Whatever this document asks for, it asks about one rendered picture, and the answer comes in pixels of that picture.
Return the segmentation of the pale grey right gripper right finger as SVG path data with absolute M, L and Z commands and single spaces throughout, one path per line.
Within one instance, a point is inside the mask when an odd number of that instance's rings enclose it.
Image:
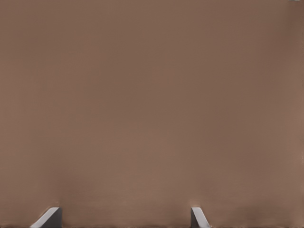
M 191 228 L 210 228 L 211 225 L 207 221 L 200 207 L 191 207 L 190 211 L 190 227 Z

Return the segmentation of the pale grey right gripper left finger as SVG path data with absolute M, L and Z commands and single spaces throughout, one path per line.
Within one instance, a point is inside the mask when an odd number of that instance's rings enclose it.
M 60 207 L 49 208 L 30 228 L 61 228 L 62 209 Z

